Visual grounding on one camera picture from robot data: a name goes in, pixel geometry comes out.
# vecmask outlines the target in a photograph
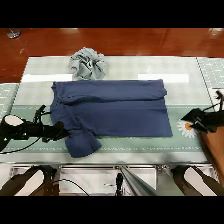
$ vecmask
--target navy blue t-shirt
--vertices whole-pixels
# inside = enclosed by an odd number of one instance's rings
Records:
[[[51,119],[64,123],[72,157],[100,146],[96,136],[169,137],[162,80],[54,82]]]

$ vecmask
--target gray cloth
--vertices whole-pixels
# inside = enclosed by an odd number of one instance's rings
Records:
[[[71,56],[69,67],[76,79],[103,79],[103,54],[97,54],[92,48],[83,48]]]

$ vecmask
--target table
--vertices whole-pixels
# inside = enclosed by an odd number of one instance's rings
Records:
[[[68,74],[69,56],[31,57],[23,75]],[[200,61],[196,57],[160,56],[107,56],[105,80],[138,79],[138,74],[178,74],[188,75],[189,80],[182,83],[165,83],[165,97],[173,137],[171,138],[115,138],[99,137],[102,147],[94,154],[84,158],[72,158],[67,152],[64,140],[35,143],[32,147],[8,155],[1,155],[0,162],[12,163],[57,163],[57,164],[168,164],[168,163],[206,163],[197,136],[189,138],[184,130],[185,123],[180,119],[195,107],[206,108],[211,100],[204,82]],[[40,105],[47,105],[53,99],[52,82],[21,82],[11,114],[32,120]],[[49,116],[45,124],[51,124]],[[5,149],[16,150],[35,139],[11,141]]]

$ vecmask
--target reddish brown wooden surface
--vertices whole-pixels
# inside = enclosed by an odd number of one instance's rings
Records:
[[[224,31],[211,28],[0,28],[0,82],[19,82],[31,56],[72,55],[90,47],[104,55],[224,57]]]

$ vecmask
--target daisy flower pattern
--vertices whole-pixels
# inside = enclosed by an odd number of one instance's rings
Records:
[[[185,121],[178,121],[178,130],[182,132],[182,135],[188,138],[194,138],[197,135],[197,131],[191,127],[191,123]]]

